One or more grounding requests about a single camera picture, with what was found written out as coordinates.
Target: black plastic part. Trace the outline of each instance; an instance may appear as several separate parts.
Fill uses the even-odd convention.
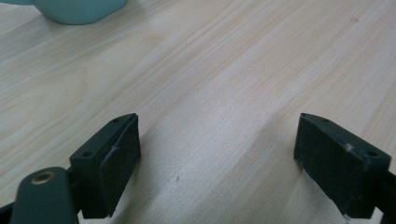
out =
[[[384,213],[381,223],[396,223],[396,175],[388,172],[378,185],[375,205]]]
[[[70,189],[72,190],[73,205],[76,214],[81,211],[81,205],[84,203],[84,192],[82,191],[81,183],[76,179],[71,167],[67,169],[69,176]]]
[[[0,208],[0,223],[8,224],[11,221],[12,208],[14,203],[9,203]]]
[[[140,158],[136,114],[113,119],[70,157],[85,218],[113,215]]]
[[[66,170],[51,167],[26,176],[18,189],[10,223],[78,223]]]
[[[372,216],[375,187],[388,173],[388,154],[327,119],[302,114],[294,159],[342,214]]]

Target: teal cup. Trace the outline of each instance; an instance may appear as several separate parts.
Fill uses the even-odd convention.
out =
[[[0,0],[14,5],[33,5],[52,21],[82,25],[99,21],[125,6],[128,0]]]

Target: screw hole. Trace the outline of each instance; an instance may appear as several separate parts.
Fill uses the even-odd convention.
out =
[[[378,156],[378,155],[377,155],[375,152],[373,152],[373,151],[367,152],[367,155],[369,155],[369,156],[371,156],[371,157],[377,157],[377,156]]]
[[[31,180],[31,183],[34,185],[42,185],[49,182],[51,179],[55,177],[55,173],[53,172],[44,172],[39,175],[36,175]]]
[[[92,153],[90,151],[82,153],[83,157],[90,157],[91,155],[92,155]]]

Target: wooden table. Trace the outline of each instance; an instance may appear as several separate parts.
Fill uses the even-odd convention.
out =
[[[84,26],[1,4],[1,205],[135,112],[143,160],[81,223],[345,223],[292,157],[299,115],[395,157],[395,24],[391,0],[130,0]]]

